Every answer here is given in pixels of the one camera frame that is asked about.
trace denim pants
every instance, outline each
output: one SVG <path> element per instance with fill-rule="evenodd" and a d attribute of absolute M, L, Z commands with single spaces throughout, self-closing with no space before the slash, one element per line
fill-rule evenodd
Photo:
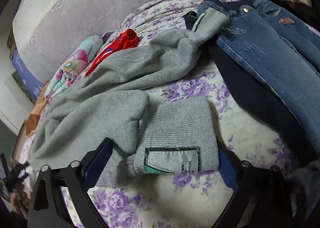
<path fill-rule="evenodd" d="M 320 38 L 300 19 L 267 0 L 204 0 L 198 15 L 208 7 L 231 20 L 219 32 L 216 44 L 288 108 L 306 133 L 308 140 L 303 142 L 311 143 L 319 156 Z"/>

